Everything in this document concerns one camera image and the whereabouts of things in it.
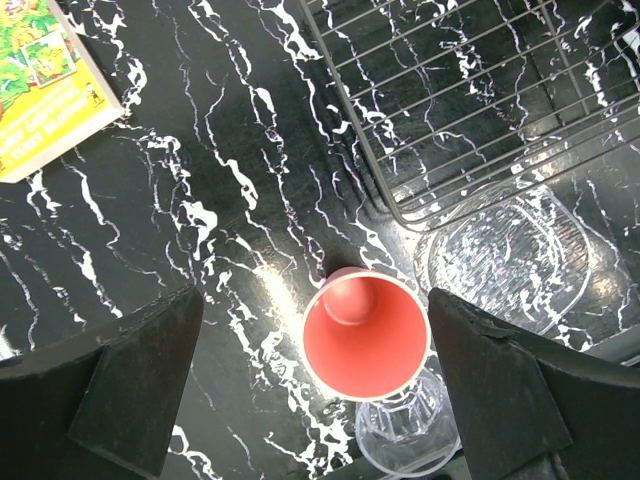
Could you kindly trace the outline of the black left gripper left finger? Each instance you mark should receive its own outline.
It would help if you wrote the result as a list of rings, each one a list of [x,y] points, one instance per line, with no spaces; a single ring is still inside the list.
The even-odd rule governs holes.
[[[194,286],[1,363],[4,479],[160,477],[203,317]]]

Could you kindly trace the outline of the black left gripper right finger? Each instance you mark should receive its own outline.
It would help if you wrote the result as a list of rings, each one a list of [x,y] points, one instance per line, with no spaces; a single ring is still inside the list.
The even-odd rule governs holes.
[[[434,288],[428,319],[474,479],[636,479],[639,371]]]

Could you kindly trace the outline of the clear glass bowl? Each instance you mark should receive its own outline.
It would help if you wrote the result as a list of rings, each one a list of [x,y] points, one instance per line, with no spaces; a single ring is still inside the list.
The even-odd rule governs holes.
[[[584,294],[591,246],[548,186],[527,182],[511,195],[488,185],[453,217],[417,244],[414,272],[423,291],[447,290],[539,335]]]

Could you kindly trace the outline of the pink plastic cup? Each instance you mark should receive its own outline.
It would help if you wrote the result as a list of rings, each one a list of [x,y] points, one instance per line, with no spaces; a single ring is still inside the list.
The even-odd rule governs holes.
[[[340,398],[370,402],[417,378],[431,332],[424,305],[405,283],[343,267],[308,303],[300,340],[305,366],[319,384]]]

